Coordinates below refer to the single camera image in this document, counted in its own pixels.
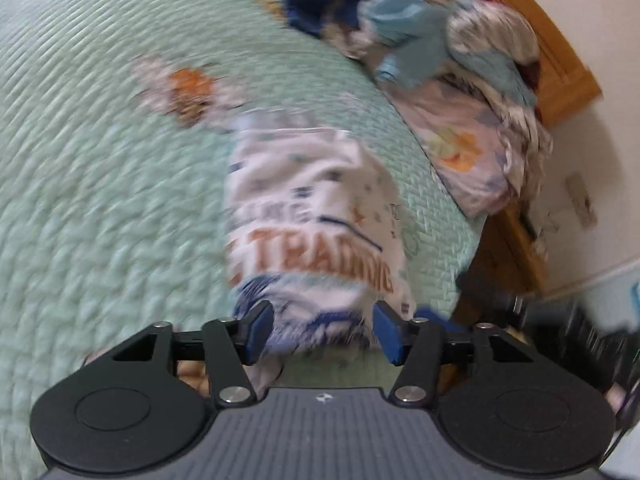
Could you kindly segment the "person's right hand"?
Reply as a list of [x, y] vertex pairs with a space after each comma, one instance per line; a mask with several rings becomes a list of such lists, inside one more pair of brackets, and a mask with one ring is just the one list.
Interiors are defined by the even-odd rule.
[[605, 393], [605, 399], [610, 404], [614, 414], [620, 424], [634, 420], [637, 411], [637, 390], [634, 385], [630, 390], [624, 389], [617, 382]]

